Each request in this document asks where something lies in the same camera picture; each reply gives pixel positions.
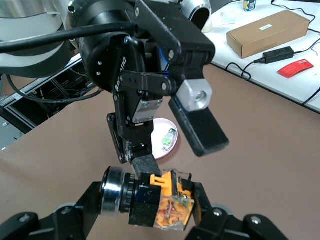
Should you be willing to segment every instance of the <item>red card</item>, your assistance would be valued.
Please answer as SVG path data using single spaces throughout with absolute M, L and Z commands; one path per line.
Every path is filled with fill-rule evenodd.
M 303 70 L 313 68 L 314 66 L 305 59 L 295 61 L 289 65 L 281 68 L 278 73 L 286 78 L 291 78 L 292 76 L 300 73 Z

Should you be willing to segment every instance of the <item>small bottle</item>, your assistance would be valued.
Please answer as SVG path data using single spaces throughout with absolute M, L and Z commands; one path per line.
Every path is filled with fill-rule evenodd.
M 256 0 L 243 0 L 243 10 L 250 12 L 256 8 Z
M 174 130 L 173 128 L 171 128 L 169 130 L 169 132 L 165 135 L 164 138 L 162 138 L 162 149 L 169 151 L 169 149 L 172 147 L 173 143 L 174 143 L 174 138 L 176 135 L 176 130 Z

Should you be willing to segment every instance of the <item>blue and yellow can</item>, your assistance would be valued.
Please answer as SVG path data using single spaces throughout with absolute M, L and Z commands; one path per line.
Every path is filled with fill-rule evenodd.
M 250 12 L 256 8 L 256 0 L 243 0 L 243 10 Z

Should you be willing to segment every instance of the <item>brown box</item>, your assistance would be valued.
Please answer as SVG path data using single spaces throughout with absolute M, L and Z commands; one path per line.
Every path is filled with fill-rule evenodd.
M 309 23 L 305 17 L 284 10 L 227 32 L 226 40 L 244 59 L 305 36 Z

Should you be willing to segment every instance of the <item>white plate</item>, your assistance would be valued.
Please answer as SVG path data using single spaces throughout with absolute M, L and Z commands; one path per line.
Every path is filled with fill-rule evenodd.
M 170 153 L 172 149 L 174 149 L 178 139 L 178 129 L 172 121 L 164 118 L 154 119 L 153 124 L 154 129 L 151 134 L 152 154 L 155 159 L 160 159 Z M 162 139 L 167 135 L 170 129 L 175 130 L 175 136 L 173 138 L 173 144 L 171 148 L 167 151 L 162 149 Z

